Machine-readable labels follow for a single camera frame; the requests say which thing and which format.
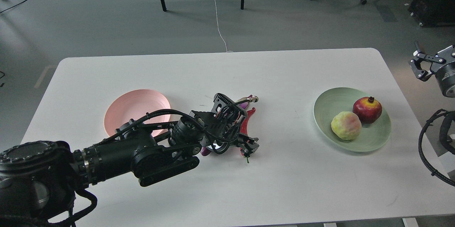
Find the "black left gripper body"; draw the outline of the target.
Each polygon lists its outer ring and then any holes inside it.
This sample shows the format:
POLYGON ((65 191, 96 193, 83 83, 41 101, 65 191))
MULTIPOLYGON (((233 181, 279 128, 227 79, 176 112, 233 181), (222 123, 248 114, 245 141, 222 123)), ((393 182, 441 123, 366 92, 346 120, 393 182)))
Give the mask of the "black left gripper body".
POLYGON ((249 97, 233 101, 224 94, 215 94, 211 111, 192 111, 171 128, 171 146, 195 145, 192 155, 223 154, 235 146, 241 155, 249 155, 248 107, 249 97))

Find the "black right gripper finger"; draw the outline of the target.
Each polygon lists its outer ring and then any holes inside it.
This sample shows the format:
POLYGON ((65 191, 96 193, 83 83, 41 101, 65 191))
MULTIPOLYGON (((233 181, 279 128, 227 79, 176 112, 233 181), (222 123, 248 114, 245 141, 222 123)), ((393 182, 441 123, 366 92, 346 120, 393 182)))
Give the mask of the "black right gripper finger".
POLYGON ((421 81, 427 81, 432 75, 435 76, 439 68, 455 62, 454 45, 440 50, 435 55, 424 52, 423 46, 418 41, 414 42, 414 45, 416 51, 414 51, 413 57, 409 60, 408 64, 415 77, 421 81))

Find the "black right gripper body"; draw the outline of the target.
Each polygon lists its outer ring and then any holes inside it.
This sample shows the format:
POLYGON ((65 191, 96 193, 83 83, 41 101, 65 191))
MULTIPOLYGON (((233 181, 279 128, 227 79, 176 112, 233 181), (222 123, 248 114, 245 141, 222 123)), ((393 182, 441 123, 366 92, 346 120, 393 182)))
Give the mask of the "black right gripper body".
POLYGON ((441 93, 445 97, 455 97, 455 62, 444 65, 435 73, 441 93))

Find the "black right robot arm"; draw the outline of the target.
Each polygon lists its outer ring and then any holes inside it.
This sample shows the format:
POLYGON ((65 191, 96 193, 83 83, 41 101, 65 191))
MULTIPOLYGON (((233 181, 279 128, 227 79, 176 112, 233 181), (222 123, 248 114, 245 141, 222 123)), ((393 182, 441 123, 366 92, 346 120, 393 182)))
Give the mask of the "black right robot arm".
MULTIPOLYGON (((448 98, 455 97, 455 49, 454 45, 450 45, 445 49, 438 51, 435 55, 430 55, 424 52, 424 49, 418 41, 414 42, 416 51, 413 53, 413 58, 409 60, 408 64, 411 67, 415 77, 421 81, 426 82, 429 78, 434 75, 439 89, 442 92, 442 95, 448 98)), ((419 157, 422 160, 425 167, 430 171, 432 176, 437 177, 443 182, 454 186, 454 181, 449 177, 446 177, 440 173, 430 162, 426 159, 422 143, 423 136, 426 134, 427 129, 432 125, 434 120, 437 120, 440 117, 444 117, 442 124, 439 128, 439 143, 444 147, 448 152, 454 154, 455 149, 451 144, 453 138, 451 138, 448 133, 452 123, 455 120, 455 112, 448 111, 445 109, 439 109, 431 115, 431 117, 426 120, 425 125, 419 133, 418 138, 418 151, 419 157)))

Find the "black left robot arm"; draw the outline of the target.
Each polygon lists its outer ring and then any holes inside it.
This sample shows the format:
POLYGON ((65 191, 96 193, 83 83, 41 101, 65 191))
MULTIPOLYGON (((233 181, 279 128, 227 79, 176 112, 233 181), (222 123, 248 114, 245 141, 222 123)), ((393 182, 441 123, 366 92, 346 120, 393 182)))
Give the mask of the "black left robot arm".
POLYGON ((255 112, 247 107, 257 101, 215 94, 209 112, 148 112, 83 150, 71 151, 64 141, 7 149, 1 153, 1 226, 74 227, 97 206, 90 185, 131 172, 146 187, 194 169, 197 154, 223 154, 233 146, 249 158, 259 144, 246 133, 255 112))

